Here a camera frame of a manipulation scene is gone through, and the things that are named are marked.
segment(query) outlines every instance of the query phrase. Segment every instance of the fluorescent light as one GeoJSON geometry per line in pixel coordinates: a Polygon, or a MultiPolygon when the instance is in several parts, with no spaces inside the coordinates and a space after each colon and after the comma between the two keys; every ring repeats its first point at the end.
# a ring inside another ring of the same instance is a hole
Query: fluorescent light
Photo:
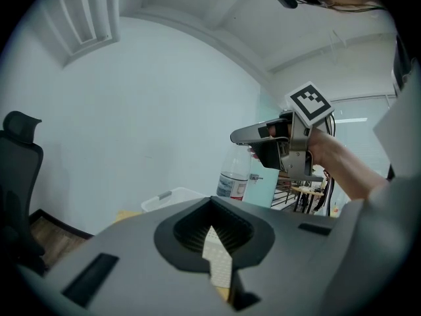
{"type": "Polygon", "coordinates": [[[350,118],[350,119],[335,119],[336,124],[340,123],[355,123],[355,122],[366,122],[367,118],[350,118]]]}

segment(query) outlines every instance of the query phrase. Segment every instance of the office chair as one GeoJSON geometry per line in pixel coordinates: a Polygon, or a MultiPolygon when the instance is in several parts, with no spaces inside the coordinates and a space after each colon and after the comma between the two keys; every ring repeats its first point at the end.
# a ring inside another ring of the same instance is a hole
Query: office chair
{"type": "Polygon", "coordinates": [[[18,111],[9,113],[0,131],[1,235],[15,261],[41,274],[44,249],[32,236],[29,205],[43,159],[34,144],[35,127],[41,120],[18,111]]]}

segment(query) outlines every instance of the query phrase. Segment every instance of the clear plastic bottle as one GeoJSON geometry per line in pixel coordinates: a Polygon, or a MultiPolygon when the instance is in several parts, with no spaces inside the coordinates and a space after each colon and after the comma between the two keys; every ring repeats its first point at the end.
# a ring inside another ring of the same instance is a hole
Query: clear plastic bottle
{"type": "Polygon", "coordinates": [[[243,200],[250,166],[249,146],[232,144],[222,165],[216,195],[243,200]]]}

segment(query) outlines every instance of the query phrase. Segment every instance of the black baseboard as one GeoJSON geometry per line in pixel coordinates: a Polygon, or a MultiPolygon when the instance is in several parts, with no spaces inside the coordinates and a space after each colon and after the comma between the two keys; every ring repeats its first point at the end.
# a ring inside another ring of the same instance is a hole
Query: black baseboard
{"type": "Polygon", "coordinates": [[[92,234],[89,234],[87,232],[83,232],[81,230],[78,230],[74,227],[69,226],[68,224],[65,224],[64,222],[54,218],[52,215],[48,214],[47,212],[43,211],[42,209],[38,209],[37,211],[33,212],[29,216],[29,223],[33,224],[36,222],[40,217],[43,217],[45,220],[49,221],[52,224],[55,224],[57,227],[60,227],[61,229],[65,230],[66,232],[72,233],[73,235],[79,236],[80,238],[83,238],[85,240],[88,240],[92,238],[92,234]]]}

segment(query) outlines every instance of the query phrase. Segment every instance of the chair headrest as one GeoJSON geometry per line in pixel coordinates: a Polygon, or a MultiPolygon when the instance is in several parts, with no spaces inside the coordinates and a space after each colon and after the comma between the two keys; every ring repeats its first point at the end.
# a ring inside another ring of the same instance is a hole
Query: chair headrest
{"type": "Polygon", "coordinates": [[[32,144],[35,127],[40,122],[42,120],[29,117],[19,111],[12,111],[5,117],[3,129],[9,137],[21,143],[32,144]]]}

